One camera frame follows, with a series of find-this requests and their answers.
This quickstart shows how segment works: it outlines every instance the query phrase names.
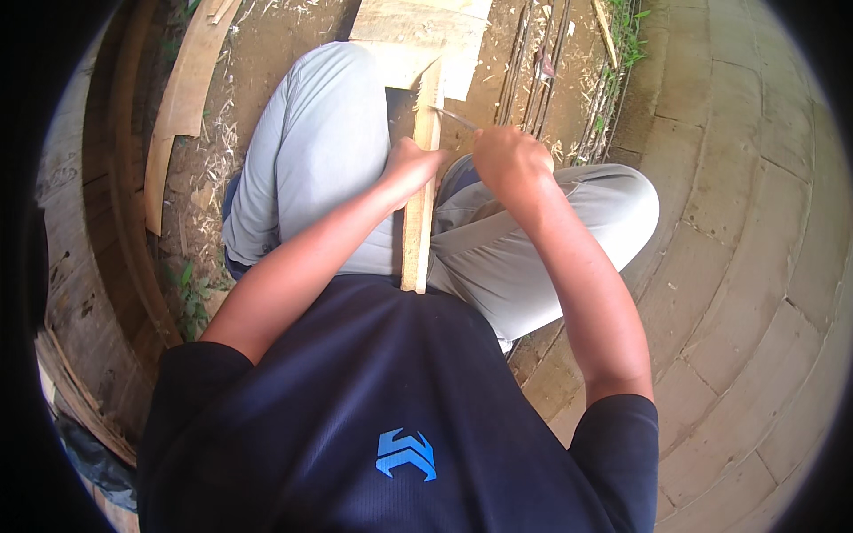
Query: left hand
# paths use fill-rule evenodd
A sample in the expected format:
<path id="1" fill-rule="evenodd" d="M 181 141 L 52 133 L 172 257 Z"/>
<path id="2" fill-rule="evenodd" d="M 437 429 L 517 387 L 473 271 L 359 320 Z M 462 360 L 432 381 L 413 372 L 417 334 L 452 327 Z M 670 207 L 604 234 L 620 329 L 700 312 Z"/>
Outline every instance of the left hand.
<path id="1" fill-rule="evenodd" d="M 421 150 L 409 137 L 403 137 L 394 145 L 376 183 L 376 187 L 389 195 L 393 211 L 402 209 L 412 194 L 435 176 L 447 154 L 447 150 Z"/>

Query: light gray pants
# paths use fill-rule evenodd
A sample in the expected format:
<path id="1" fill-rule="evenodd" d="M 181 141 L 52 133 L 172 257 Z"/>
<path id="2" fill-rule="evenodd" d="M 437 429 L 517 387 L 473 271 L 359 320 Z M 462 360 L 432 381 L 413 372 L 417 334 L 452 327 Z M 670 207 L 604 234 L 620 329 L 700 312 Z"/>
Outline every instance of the light gray pants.
<path id="1" fill-rule="evenodd" d="M 390 150 L 385 89 L 373 56 L 329 43 L 299 58 L 270 98 L 246 156 L 231 215 L 229 258 L 255 264 L 280 243 L 370 187 Z M 572 167 L 554 177 L 621 270 L 658 222 L 658 196 L 622 165 Z M 339 274 L 399 274 L 401 242 L 387 218 Z M 468 302 L 504 347 L 562 316 L 554 286 L 524 231 L 483 183 L 435 211 L 427 284 Z"/>

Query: soil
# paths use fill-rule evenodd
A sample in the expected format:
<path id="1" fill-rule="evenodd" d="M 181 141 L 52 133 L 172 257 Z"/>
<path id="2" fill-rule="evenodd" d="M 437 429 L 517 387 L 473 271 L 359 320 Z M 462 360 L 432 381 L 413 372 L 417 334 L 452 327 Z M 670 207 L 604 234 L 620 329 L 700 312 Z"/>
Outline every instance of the soil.
<path id="1" fill-rule="evenodd" d="M 445 106 L 488 126 L 496 118 L 505 65 L 509 63 L 519 17 L 526 0 L 495 0 L 480 48 L 480 64 L 466 101 L 445 101 Z M 252 131 L 264 106 L 302 54 L 321 44 L 346 40 L 355 20 L 359 0 L 244 0 L 225 38 L 219 63 L 207 93 L 201 137 L 178 137 L 166 178 L 163 235 L 157 243 L 164 272 L 163 290 L 176 321 L 187 339 L 197 338 L 233 286 L 223 264 L 221 205 L 229 179 L 246 155 Z M 583 133 L 589 106 L 584 94 L 595 83 L 604 59 L 604 47 L 590 3 L 574 2 L 570 19 L 573 35 L 566 40 L 563 60 L 556 67 L 548 126 L 543 143 L 551 149 L 558 168 L 567 165 L 572 144 Z M 174 43 L 183 35 L 186 20 L 169 15 L 164 46 L 155 61 L 147 96 L 146 133 L 154 126 L 160 98 L 174 61 Z M 544 33 L 545 17 L 537 7 L 535 28 Z M 554 21 L 553 33 L 559 18 Z M 537 39 L 538 32 L 531 34 Z M 522 79 L 530 79 L 525 65 Z M 410 113 L 414 94 L 388 90 L 392 140 L 411 135 Z M 515 103 L 514 123 L 519 123 L 527 103 L 524 89 Z M 442 148 L 451 151 L 449 165 L 471 151 L 473 138 L 451 120 L 443 122 Z M 439 169 L 442 176 L 444 169 Z M 191 262 L 191 275 L 181 283 Z"/>

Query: navy blue t-shirt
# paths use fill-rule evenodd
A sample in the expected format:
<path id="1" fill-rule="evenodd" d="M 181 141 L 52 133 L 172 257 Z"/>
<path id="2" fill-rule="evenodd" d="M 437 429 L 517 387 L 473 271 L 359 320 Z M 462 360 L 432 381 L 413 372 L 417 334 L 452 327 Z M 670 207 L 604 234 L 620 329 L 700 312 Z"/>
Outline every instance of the navy blue t-shirt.
<path id="1" fill-rule="evenodd" d="M 460 299 L 335 277 L 257 367 L 166 352 L 138 456 L 148 531 L 651 531 L 658 416 L 589 407 L 566 451 Z"/>

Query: man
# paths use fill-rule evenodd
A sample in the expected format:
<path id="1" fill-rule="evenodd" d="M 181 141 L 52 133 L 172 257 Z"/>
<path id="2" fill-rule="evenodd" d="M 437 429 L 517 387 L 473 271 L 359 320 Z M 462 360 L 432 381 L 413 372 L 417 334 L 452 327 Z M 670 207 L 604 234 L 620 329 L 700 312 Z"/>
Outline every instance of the man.
<path id="1" fill-rule="evenodd" d="M 143 529 L 651 531 L 657 411 L 618 269 L 657 223 L 652 185 L 553 173 L 532 137 L 479 130 L 475 169 L 439 194 L 427 294 L 404 293 L 392 214 L 444 157 L 405 138 L 389 153 L 369 52 L 294 64 L 223 224 L 245 274 L 200 342 L 163 356 Z M 502 355 L 560 315 L 588 406 L 569 450 Z"/>

